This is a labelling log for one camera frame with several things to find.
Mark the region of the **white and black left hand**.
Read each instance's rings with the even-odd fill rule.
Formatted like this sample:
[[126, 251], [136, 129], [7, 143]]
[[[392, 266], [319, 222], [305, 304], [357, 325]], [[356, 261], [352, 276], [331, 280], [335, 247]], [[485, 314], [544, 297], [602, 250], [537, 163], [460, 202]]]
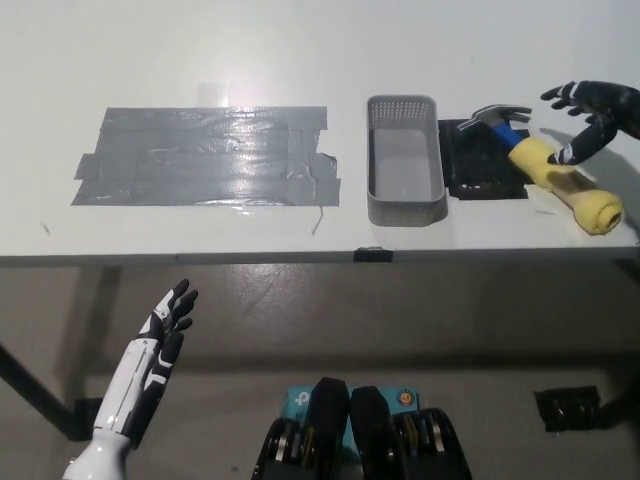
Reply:
[[92, 438], [122, 437], [136, 448], [144, 437], [180, 356], [198, 291], [187, 279], [170, 289], [128, 343], [102, 399]]

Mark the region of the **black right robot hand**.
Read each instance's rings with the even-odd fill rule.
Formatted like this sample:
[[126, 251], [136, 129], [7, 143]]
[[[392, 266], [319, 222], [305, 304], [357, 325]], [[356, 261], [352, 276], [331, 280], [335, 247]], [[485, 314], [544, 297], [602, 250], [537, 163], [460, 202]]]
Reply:
[[639, 90], [604, 81], [571, 81], [540, 95], [554, 110], [586, 115], [587, 128], [547, 158], [550, 165], [579, 165], [614, 140], [619, 131], [639, 139]]

